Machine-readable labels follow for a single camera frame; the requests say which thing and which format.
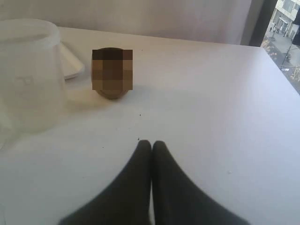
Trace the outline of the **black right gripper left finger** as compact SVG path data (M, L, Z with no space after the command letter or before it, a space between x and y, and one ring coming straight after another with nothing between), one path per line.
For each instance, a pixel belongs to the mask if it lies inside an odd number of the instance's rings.
M151 144L140 140L118 176L61 225L149 225Z

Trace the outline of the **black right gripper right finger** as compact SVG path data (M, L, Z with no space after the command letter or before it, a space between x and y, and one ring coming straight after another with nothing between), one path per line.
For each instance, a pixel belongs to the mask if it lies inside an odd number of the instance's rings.
M247 225L183 172L163 141L152 149L152 196L157 225Z

